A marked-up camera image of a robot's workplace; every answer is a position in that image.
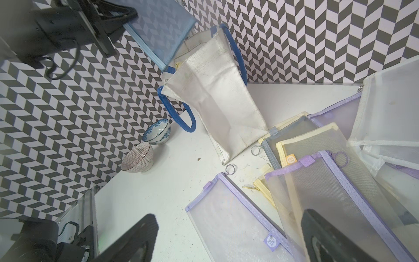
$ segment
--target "white mesh pouch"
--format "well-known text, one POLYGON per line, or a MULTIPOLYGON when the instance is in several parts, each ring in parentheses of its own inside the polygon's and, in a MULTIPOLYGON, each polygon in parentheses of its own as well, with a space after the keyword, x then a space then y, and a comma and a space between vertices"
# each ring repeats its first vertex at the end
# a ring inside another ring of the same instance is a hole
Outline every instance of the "white mesh pouch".
POLYGON ((419 169, 419 56, 364 79, 350 145, 386 162, 419 169))
POLYGON ((394 209, 399 211, 397 214, 403 224, 415 224, 410 228, 419 238, 419 170, 385 163, 383 159, 372 157, 362 150, 357 154, 375 180, 388 192, 387 199, 393 197, 404 207, 394 209))

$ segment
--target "yellow label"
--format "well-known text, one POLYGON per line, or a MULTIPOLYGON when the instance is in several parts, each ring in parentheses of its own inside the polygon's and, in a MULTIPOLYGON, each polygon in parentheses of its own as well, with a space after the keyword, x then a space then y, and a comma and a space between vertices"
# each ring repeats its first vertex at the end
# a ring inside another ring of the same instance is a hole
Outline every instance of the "yellow label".
POLYGON ((290 164, 293 164, 293 163, 297 162, 297 159, 296 159, 296 157, 295 157, 294 154, 287 155, 285 157, 285 160, 287 161, 287 166, 290 165, 290 164))

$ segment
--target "chevron patterned wall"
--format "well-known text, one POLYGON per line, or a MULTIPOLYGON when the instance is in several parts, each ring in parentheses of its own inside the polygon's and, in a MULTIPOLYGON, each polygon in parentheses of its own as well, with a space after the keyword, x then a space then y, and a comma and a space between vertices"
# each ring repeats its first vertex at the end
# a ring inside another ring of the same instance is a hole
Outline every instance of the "chevron patterned wall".
MULTIPOLYGON (((106 184, 150 124, 169 118, 157 96, 158 67, 128 34, 115 47, 108 59, 95 45, 83 47, 63 80, 18 61, 1 66, 0 217, 55 219, 88 188, 106 184)), ((74 55, 60 52, 54 61, 66 69, 74 55)))
POLYGON ((419 0, 182 0, 225 23, 250 82, 353 83, 419 54, 419 0))
MULTIPOLYGON (((419 54, 419 0, 183 3, 199 21, 195 32, 230 27, 250 82, 360 82, 419 54)), ((128 34, 115 47, 118 55, 108 59, 84 47, 63 80, 19 61, 1 66, 0 217, 55 219, 85 190, 108 182, 145 129, 169 117, 156 93, 157 66, 128 34)), ((74 54, 54 60, 66 69, 74 54)))

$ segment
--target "zipper pull ring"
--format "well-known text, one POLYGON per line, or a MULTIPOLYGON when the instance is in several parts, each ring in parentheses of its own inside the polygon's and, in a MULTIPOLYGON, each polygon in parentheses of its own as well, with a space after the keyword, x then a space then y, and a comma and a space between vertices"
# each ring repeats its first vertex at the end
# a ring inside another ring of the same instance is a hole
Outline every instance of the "zipper pull ring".
POLYGON ((232 164, 229 164, 229 165, 227 165, 226 167, 225 167, 225 173, 224 173, 224 176, 231 176, 232 174, 234 174, 235 173, 235 166, 234 165, 232 165, 232 164), (228 169, 228 167, 229 166, 232 166, 233 167, 233 172, 232 173, 229 173, 228 171, 227 171, 227 169, 228 169))

